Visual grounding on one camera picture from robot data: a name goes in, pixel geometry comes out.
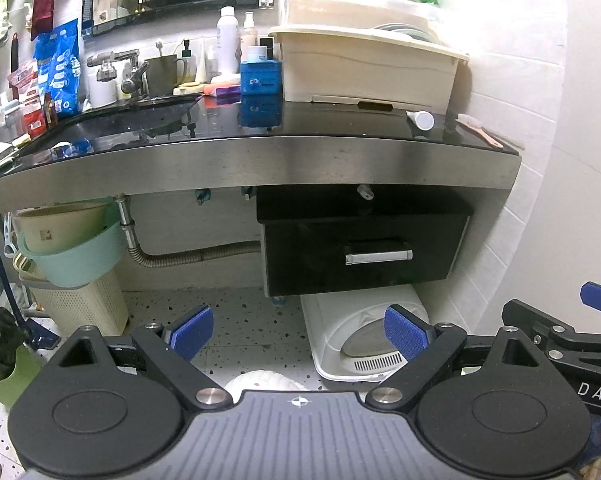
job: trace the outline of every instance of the brush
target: brush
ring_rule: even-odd
[[[483,123],[481,123],[478,119],[472,117],[471,115],[466,114],[458,114],[458,119],[456,119],[456,123],[464,126],[473,134],[476,134],[478,137],[483,139],[487,144],[492,146],[493,148],[503,149],[504,146],[495,140],[492,136],[490,136],[483,129]]]

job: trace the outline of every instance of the brush handle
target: brush handle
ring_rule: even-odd
[[[456,119],[456,123],[460,124],[461,126],[464,126],[466,129],[476,134],[490,146],[498,148],[500,150],[504,148],[504,146],[500,142],[495,140],[491,135],[487,134],[487,132],[485,132],[484,129],[471,126],[471,124],[468,124],[465,121],[461,121],[460,119]]]

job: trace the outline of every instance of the stainless steel counter edge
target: stainless steel counter edge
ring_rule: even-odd
[[[0,213],[113,196],[281,184],[511,189],[520,156],[369,137],[239,137],[95,153],[0,177]]]

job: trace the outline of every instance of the drawer handle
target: drawer handle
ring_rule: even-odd
[[[400,262],[402,260],[413,259],[413,251],[410,249],[405,251],[389,251],[386,253],[345,254],[344,259],[347,265]]]

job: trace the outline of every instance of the gray ribbed plate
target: gray ribbed plate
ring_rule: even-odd
[[[173,449],[120,480],[472,478],[431,455],[402,416],[372,412],[357,394],[246,392],[230,410],[198,415]]]

